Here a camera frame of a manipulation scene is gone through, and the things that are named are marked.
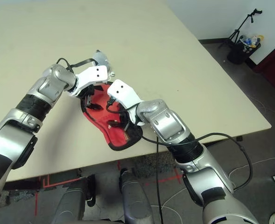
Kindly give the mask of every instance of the concrete floor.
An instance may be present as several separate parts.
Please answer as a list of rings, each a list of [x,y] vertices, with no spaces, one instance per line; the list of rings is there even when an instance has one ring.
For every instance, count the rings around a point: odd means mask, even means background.
[[[260,74],[253,73],[245,64],[234,65],[226,60],[228,48],[217,49],[218,44],[208,44],[204,47],[215,60],[224,68],[235,83],[248,95],[251,101],[271,123],[272,128],[263,132],[243,136],[243,146],[246,148],[252,162],[275,157],[275,89]],[[219,161],[226,172],[246,164],[240,151],[229,141],[223,141],[209,147],[211,153]],[[122,167],[132,167],[132,160],[120,162]],[[86,207],[85,220],[110,218],[123,219],[121,194],[119,193],[117,162],[83,168],[83,175],[95,173],[97,179],[97,200],[93,208]],[[275,212],[275,160],[254,165],[254,177],[244,189],[235,193],[257,217],[260,224],[267,224],[269,216]],[[243,168],[234,172],[231,179],[242,183],[248,176],[248,169]],[[160,195],[162,203],[181,189],[182,180],[176,178],[175,170],[160,174]],[[140,179],[152,205],[157,205],[155,177]],[[10,224],[46,224],[51,223],[56,206],[66,188],[57,187],[50,191],[40,191],[38,214],[34,216],[35,198],[13,202],[7,207],[0,208],[0,223]],[[195,205],[186,190],[167,203],[182,217],[183,223],[202,223],[202,208]],[[160,223],[158,209],[153,208],[155,223]],[[163,210],[165,223],[180,224],[180,219],[171,210]]]

